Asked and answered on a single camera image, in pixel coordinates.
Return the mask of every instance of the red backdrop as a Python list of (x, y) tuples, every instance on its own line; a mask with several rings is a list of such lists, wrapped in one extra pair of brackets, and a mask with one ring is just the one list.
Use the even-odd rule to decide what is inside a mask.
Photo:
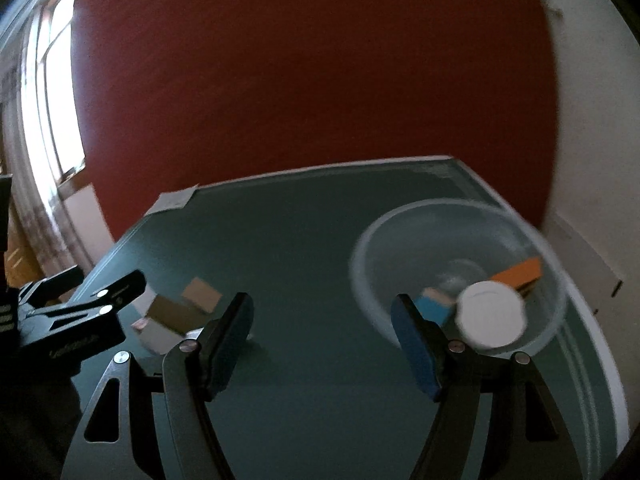
[(539, 0), (76, 0), (72, 37), (115, 237), (162, 191), (441, 153), (542, 219), (556, 86)]

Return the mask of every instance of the white wall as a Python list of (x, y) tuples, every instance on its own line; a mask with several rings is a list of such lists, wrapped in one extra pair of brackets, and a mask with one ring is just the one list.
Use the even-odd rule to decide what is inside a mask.
[(102, 216), (94, 186), (89, 184), (74, 193), (65, 200), (65, 206), (80, 241), (94, 265), (97, 264), (111, 249), (113, 237)]
[[(586, 299), (598, 309), (633, 428), (640, 422), (640, 46), (610, 0), (546, 2), (562, 12), (548, 14), (559, 141), (546, 229), (559, 215), (624, 280), (615, 298)], [(569, 274), (584, 273), (584, 258), (569, 260)]]

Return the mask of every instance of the window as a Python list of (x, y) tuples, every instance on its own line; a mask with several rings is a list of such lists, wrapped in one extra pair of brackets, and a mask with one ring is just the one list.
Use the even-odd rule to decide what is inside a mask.
[(73, 12), (74, 0), (58, 0), (46, 7), (35, 49), (38, 117), (47, 157), (59, 183), (84, 166), (71, 77)]

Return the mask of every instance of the metal screw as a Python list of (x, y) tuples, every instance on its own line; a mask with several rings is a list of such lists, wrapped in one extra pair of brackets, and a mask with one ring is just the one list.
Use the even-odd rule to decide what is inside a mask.
[(121, 365), (122, 363), (126, 363), (129, 360), (129, 357), (129, 352), (125, 352), (124, 350), (122, 350), (121, 352), (118, 352), (113, 356), (113, 360)]
[(531, 362), (531, 357), (524, 352), (516, 352), (516, 362), (521, 365), (528, 365)]
[(185, 354), (189, 352), (193, 352), (200, 347), (200, 343), (198, 343), (195, 339), (185, 339), (180, 343), (180, 352), (185, 352)]
[(462, 352), (465, 351), (465, 348), (465, 344), (462, 341), (458, 341), (457, 339), (449, 341), (449, 350), (454, 354), (462, 354)]

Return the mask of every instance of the sheer curtain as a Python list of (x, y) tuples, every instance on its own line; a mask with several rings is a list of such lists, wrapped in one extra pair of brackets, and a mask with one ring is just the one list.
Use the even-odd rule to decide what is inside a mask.
[(58, 194), (60, 167), (46, 103), (38, 92), (36, 45), (42, 8), (36, 8), (2, 53), (3, 161), (13, 173), (12, 197), (26, 237), (45, 275), (72, 265), (92, 267), (82, 241)]

